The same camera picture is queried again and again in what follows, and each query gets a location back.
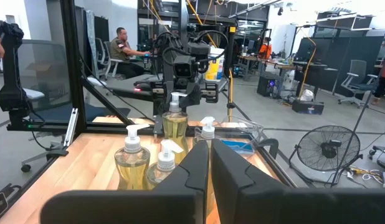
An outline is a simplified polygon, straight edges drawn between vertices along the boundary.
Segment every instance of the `white pump head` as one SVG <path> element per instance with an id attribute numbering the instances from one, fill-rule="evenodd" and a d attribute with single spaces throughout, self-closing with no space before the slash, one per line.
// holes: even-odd
<path id="1" fill-rule="evenodd" d="M 179 92 L 172 92 L 172 102 L 170 102 L 169 110 L 171 112 L 180 112 L 181 108 L 179 107 L 179 96 L 187 96 L 187 94 L 179 93 Z"/>
<path id="2" fill-rule="evenodd" d="M 201 123 L 205 124 L 204 127 L 202 127 L 202 134 L 201 136 L 205 139 L 214 139 L 215 138 L 215 127 L 213 126 L 213 121 L 215 119 L 211 116 L 205 117 Z"/>
<path id="3" fill-rule="evenodd" d="M 173 152 L 180 153 L 183 149 L 170 139 L 162 140 L 161 145 L 162 151 L 158 154 L 158 169 L 161 171 L 171 171 L 175 167 Z"/>
<path id="4" fill-rule="evenodd" d="M 137 136 L 137 130 L 148 127 L 148 124 L 133 124 L 126 127 L 128 130 L 128 136 L 125 138 L 124 148 L 126 152 L 138 152 L 141 149 L 140 137 Z"/>

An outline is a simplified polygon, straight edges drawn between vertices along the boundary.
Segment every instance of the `fan grille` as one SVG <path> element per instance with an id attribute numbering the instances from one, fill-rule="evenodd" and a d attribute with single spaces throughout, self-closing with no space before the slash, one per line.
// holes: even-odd
<path id="1" fill-rule="evenodd" d="M 304 135 L 299 142 L 298 158 L 311 169 L 335 170 L 342 160 L 352 134 L 352 142 L 342 163 L 344 167 L 359 154 L 360 140 L 354 132 L 341 126 L 323 126 Z M 330 140 L 341 141 L 341 147 L 330 146 L 328 144 Z"/>

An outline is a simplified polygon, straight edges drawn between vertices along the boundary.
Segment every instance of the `dish soap bottle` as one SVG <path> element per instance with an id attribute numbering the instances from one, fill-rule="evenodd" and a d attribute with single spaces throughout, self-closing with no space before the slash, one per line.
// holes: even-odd
<path id="1" fill-rule="evenodd" d="M 170 102 L 169 112 L 162 114 L 163 131 L 165 139 L 173 140 L 183 149 L 183 152 L 175 155 L 175 161 L 179 164 L 188 153 L 186 139 L 188 116 L 186 113 L 181 111 L 179 106 L 179 96 L 187 96 L 187 94 L 178 92 L 173 92 L 171 94 L 172 102 Z"/>
<path id="2" fill-rule="evenodd" d="M 158 154 L 158 162 L 150 165 L 147 171 L 148 189 L 154 189 L 164 180 L 176 167 L 174 162 L 174 151 L 180 153 L 183 149 L 170 139 L 161 141 L 162 151 Z"/>
<path id="3" fill-rule="evenodd" d="M 206 215 L 208 216 L 214 207 L 214 201 L 215 201 L 215 193 L 213 190 L 213 183 L 212 183 L 212 169 L 211 169 L 211 146 L 212 146 L 212 139 L 215 138 L 215 127 L 213 126 L 213 121 L 215 119 L 211 116 L 205 117 L 201 123 L 205 124 L 202 127 L 202 132 L 194 138 L 192 141 L 193 144 L 197 144 L 200 140 L 205 140 L 207 142 L 207 146 L 209 149 L 209 168 L 208 168 L 208 175 L 207 175 L 207 197 L 206 197 Z"/>
<path id="4" fill-rule="evenodd" d="M 128 136 L 125 147 L 115 153 L 115 164 L 119 172 L 118 190 L 145 190 L 145 174 L 150 164 L 150 152 L 140 145 L 137 130 L 149 127 L 148 124 L 134 124 L 126 127 Z"/>

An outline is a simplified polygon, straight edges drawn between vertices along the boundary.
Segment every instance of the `electric fan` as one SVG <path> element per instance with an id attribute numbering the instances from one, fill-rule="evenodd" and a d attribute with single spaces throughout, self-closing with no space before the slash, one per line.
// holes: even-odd
<path id="1" fill-rule="evenodd" d="M 350 137 L 352 137 L 352 141 L 348 148 Z M 292 165 L 293 155 L 297 153 L 299 160 L 313 170 L 321 172 L 335 170 L 334 175 L 337 175 L 339 179 L 339 176 L 347 167 L 359 158 L 363 158 L 363 155 L 359 155 L 359 152 L 360 140 L 350 129 L 341 126 L 322 126 L 313 129 L 302 137 L 289 158 L 289 165 L 305 181 L 335 185 L 338 182 L 329 183 L 329 179 L 322 181 L 306 177 Z M 341 172 L 337 174 L 339 164 L 341 164 Z"/>

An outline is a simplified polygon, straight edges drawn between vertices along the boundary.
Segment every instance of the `gray floor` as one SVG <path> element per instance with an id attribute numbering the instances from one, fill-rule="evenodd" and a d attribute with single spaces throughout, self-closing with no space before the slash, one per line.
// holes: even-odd
<path id="1" fill-rule="evenodd" d="M 291 108 L 281 105 L 277 100 L 264 98 L 256 94 L 256 84 L 257 79 L 255 77 L 251 78 L 249 82 L 236 79 L 234 87 L 234 101 L 247 114 L 247 116 L 267 129 L 313 129 L 324 125 L 339 125 L 353 129 L 361 112 L 361 110 L 358 110 L 353 105 L 338 105 L 337 97 L 320 91 L 317 100 L 323 101 L 326 105 L 323 114 L 321 116 L 298 114 L 292 111 Z M 201 120 L 203 117 L 211 115 L 215 117 L 216 121 L 222 121 L 227 116 L 227 98 L 223 94 L 220 94 L 219 98 L 220 99 L 217 104 L 208 104 L 202 100 L 200 105 L 188 108 L 189 119 Z M 115 106 L 127 107 L 127 105 L 124 105 L 124 103 L 115 96 L 109 96 L 108 99 Z M 152 103 L 134 99 L 125 100 L 137 107 L 139 110 L 142 110 L 142 112 L 148 116 L 152 115 Z M 94 97 L 90 100 L 90 104 L 94 106 L 102 106 Z M 383 113 L 374 110 L 366 110 L 362 121 L 358 126 L 358 131 L 367 133 L 385 132 L 385 106 L 381 104 L 380 106 L 371 106 L 371 108 L 382 111 Z M 203 111 L 209 111 L 209 114 L 204 114 Z M 242 115 L 236 109 L 233 110 L 233 115 L 242 118 Z M 137 111 L 132 110 L 129 117 L 141 117 L 141 115 Z M 3 113 L 0 109 L 0 123 L 6 120 L 8 120 L 7 113 Z M 265 131 L 265 134 L 269 138 L 278 139 L 280 143 L 280 150 L 287 157 L 291 155 L 294 145 L 299 143 L 305 133 L 306 132 L 303 131 Z M 361 148 L 366 148 L 378 136 L 378 134 L 359 134 L 358 137 L 361 141 Z M 22 160 L 43 152 L 43 149 L 41 149 L 34 141 L 29 141 L 31 137 L 31 133 L 8 132 L 5 125 L 0 127 L 0 189 L 10 182 L 22 185 L 45 162 L 45 159 L 33 162 L 31 164 L 32 170 L 30 173 L 24 174 L 20 171 L 20 163 Z M 44 137 L 40 138 L 39 141 L 43 145 L 48 146 L 50 141 L 56 139 L 58 140 L 58 138 L 54 137 Z M 385 146 L 385 136 L 379 138 L 372 145 Z M 354 163 L 356 166 L 364 169 L 380 169 L 380 167 L 367 158 L 368 149 L 371 149 L 372 145 L 361 152 L 364 154 L 364 159 L 356 161 Z M 288 168 L 287 164 L 281 159 L 280 156 L 278 156 L 277 162 L 299 186 L 306 186 L 297 177 L 294 171 Z M 325 178 L 326 180 L 330 175 L 330 173 L 312 172 L 310 169 L 302 165 L 296 157 L 293 158 L 293 163 L 303 172 L 316 178 Z M 381 187 L 380 184 L 374 180 L 363 182 L 361 177 L 357 177 L 356 180 L 364 183 L 367 187 Z M 342 176 L 337 187 L 361 186 L 350 182 L 345 176 Z"/>

